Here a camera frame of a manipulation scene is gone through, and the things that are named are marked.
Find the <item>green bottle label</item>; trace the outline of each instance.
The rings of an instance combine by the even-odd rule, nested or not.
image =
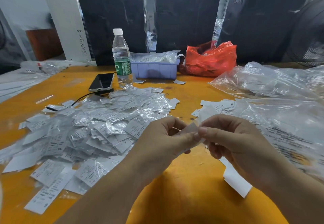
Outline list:
[[[115,61],[115,68],[116,68],[117,75],[128,75],[132,73],[130,60],[123,61],[123,62]]]

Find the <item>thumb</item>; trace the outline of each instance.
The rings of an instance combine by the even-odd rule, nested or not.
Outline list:
[[[236,150],[240,139],[238,134],[227,132],[218,128],[200,127],[198,134],[214,144],[220,144],[229,150]]]
[[[201,140],[199,135],[195,136],[195,132],[181,134],[173,137],[176,144],[175,147],[177,151],[181,153],[200,144],[200,140]]]

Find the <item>wooden table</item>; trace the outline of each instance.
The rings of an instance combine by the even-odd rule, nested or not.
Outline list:
[[[18,130],[20,122],[39,113],[48,104],[58,105],[87,94],[97,74],[112,71],[111,67],[70,67],[1,103],[0,148],[25,135],[25,129]],[[165,97],[176,97],[180,100],[170,114],[187,123],[194,119],[191,113],[201,108],[202,99],[220,101],[232,98],[207,84],[212,78],[178,74],[178,79],[187,83],[179,85],[172,81],[167,81],[166,84],[145,82],[135,86],[164,88]],[[118,89],[117,79],[113,87]],[[29,177],[35,168],[36,166],[19,173],[1,175],[4,199],[0,223],[53,223],[80,197],[64,191],[42,215],[24,210],[26,203],[39,190],[34,188],[35,181]],[[212,158],[202,145],[192,149],[189,155],[179,156],[160,177],[142,191],[131,210],[127,224],[287,224],[274,203],[259,190],[252,188],[243,199],[224,181],[224,170],[225,166]]]

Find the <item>smartphone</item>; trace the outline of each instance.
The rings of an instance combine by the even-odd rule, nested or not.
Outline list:
[[[90,92],[105,91],[112,89],[112,82],[114,81],[115,74],[98,74],[89,87]]]

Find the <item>forearm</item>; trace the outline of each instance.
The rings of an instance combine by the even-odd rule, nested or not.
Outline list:
[[[56,224],[124,224],[144,186],[141,170],[124,159],[103,176]]]
[[[282,170],[264,193],[290,224],[322,223],[324,185],[292,165]]]

